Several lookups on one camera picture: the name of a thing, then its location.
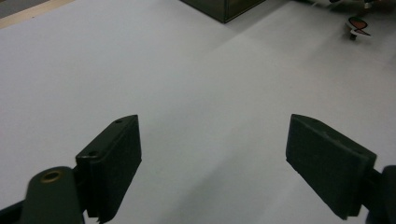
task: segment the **white floor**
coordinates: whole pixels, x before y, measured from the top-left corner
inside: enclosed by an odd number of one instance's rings
[[[177,0],[77,0],[0,30],[0,207],[138,114],[143,162],[110,223],[344,223],[285,147],[302,114],[396,163],[395,14],[356,42],[347,17],[267,0],[224,25]]]

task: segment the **screw hole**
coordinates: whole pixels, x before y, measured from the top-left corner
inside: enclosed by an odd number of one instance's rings
[[[50,182],[54,182],[56,180],[58,180],[59,178],[61,178],[61,172],[60,171],[50,171],[46,174],[43,175],[43,177],[41,177],[41,182],[48,184]]]
[[[98,151],[91,151],[91,152],[88,153],[88,155],[92,156],[92,157],[97,156],[98,154],[99,154]]]

